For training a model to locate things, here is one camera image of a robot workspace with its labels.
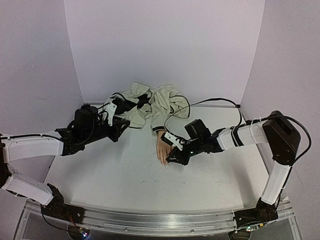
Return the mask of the beige jacket with black lining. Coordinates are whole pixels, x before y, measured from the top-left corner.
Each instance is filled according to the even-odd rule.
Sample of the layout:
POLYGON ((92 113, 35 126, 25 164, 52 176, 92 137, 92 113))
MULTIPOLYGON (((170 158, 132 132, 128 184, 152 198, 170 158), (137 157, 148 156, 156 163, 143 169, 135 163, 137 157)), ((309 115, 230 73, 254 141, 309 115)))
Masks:
POLYGON ((108 103, 116 105, 114 116, 130 121, 130 128, 142 129, 150 119, 153 132, 164 130, 168 117, 187 119, 191 112, 188 99, 173 84, 151 88, 134 81, 128 90, 115 92, 105 100, 103 120, 108 118, 108 103))

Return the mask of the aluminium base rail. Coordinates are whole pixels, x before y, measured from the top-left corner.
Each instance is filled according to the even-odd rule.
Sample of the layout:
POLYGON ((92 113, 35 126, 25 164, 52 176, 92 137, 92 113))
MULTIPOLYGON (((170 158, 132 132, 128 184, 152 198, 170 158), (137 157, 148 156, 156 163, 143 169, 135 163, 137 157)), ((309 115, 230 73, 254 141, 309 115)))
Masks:
POLYGON ((69 205, 60 217, 33 200, 26 201, 16 240, 93 240, 108 234, 121 238, 201 239, 226 235, 228 240, 299 240, 301 233, 289 200, 278 204, 271 218, 256 210, 203 212, 124 212, 69 205))

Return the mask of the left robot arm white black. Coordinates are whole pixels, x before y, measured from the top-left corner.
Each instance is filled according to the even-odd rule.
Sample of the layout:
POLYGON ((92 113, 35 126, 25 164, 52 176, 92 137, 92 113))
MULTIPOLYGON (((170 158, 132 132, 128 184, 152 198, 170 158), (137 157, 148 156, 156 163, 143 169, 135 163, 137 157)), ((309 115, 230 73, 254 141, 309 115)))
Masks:
POLYGON ((68 208, 57 187, 41 183, 14 169, 10 163, 20 159, 42 156, 70 156, 85 146, 104 138, 117 142, 130 121, 116 115, 117 106, 108 103, 101 107, 84 104, 77 109, 74 120, 66 128, 55 130, 59 136, 48 133, 1 136, 0 187, 12 194, 47 206, 56 218, 64 218, 68 208))

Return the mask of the mannequin hand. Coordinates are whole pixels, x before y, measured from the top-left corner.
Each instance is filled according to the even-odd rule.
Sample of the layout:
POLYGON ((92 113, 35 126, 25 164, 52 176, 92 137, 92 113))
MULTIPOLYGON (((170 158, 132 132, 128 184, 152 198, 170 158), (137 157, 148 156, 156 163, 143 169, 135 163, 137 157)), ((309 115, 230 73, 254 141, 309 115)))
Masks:
POLYGON ((172 151, 173 146, 168 145, 162 140, 162 135, 165 134, 165 130, 157 131, 157 141, 156 141, 156 154, 157 159, 163 166, 168 166, 169 163, 167 162, 167 156, 172 151))

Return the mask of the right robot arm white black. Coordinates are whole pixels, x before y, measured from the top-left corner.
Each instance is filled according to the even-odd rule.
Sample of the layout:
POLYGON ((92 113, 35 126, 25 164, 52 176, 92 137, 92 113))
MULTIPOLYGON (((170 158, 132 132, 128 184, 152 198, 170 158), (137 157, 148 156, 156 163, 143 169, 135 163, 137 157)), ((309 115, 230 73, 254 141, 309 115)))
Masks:
POLYGON ((201 119, 185 126, 189 138, 167 132, 161 140, 173 149, 166 157, 169 163, 186 166, 196 155, 217 154, 235 148, 256 146, 268 170, 264 190, 254 208, 235 212, 237 222, 265 223, 278 218, 278 202, 293 165, 298 160, 301 135, 298 122, 280 111, 269 116, 247 120, 237 126, 211 132, 201 119))

